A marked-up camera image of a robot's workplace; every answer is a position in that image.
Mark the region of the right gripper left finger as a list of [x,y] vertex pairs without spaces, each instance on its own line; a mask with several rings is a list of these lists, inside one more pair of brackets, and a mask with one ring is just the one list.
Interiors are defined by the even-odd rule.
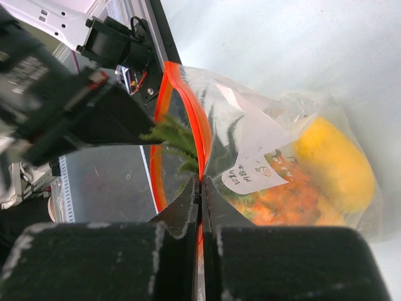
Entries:
[[199,182],[148,223],[39,223],[16,240],[2,300],[195,300]]

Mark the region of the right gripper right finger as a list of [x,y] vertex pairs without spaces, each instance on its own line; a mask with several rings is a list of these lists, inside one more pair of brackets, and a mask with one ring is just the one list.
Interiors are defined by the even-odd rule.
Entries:
[[207,300],[390,300],[355,230],[255,226],[202,181]]

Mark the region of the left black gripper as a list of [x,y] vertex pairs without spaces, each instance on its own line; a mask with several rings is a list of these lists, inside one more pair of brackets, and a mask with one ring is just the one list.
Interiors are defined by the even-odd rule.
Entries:
[[146,111],[104,71],[85,68],[1,69],[1,165],[9,151],[41,166],[56,157],[103,145],[157,145]]

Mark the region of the green toy leafy vegetable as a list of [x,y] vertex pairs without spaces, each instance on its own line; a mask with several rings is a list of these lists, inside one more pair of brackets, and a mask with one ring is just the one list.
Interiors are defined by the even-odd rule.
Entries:
[[184,177],[212,179],[217,190],[258,226],[338,225],[329,204],[292,143],[317,118],[313,101],[248,96],[221,85],[196,95],[164,92],[150,138],[150,179],[158,209],[168,193],[184,189]]

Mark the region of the clear zip top bag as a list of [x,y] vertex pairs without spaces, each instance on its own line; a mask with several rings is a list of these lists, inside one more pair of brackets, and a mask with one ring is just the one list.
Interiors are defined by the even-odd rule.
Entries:
[[150,179],[157,211],[188,178],[209,179],[258,226],[347,226],[382,235],[383,199],[345,111],[329,97],[275,100],[216,73],[167,62]]

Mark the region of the yellow toy mango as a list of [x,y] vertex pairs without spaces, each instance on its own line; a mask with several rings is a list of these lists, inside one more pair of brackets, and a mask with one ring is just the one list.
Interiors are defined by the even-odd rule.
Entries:
[[340,212],[366,210],[375,194],[375,176],[364,153],[332,123],[317,117],[292,143],[298,162],[305,166],[329,202]]

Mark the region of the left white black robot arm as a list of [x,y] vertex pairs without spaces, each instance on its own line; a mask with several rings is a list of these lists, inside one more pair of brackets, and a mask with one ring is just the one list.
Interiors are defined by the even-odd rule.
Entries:
[[[28,23],[95,63],[74,74],[38,39]],[[40,166],[55,157],[100,145],[152,145],[154,123],[107,70],[154,66],[147,24],[140,32],[112,18],[100,20],[45,1],[1,2],[1,162],[21,145],[21,158]]]

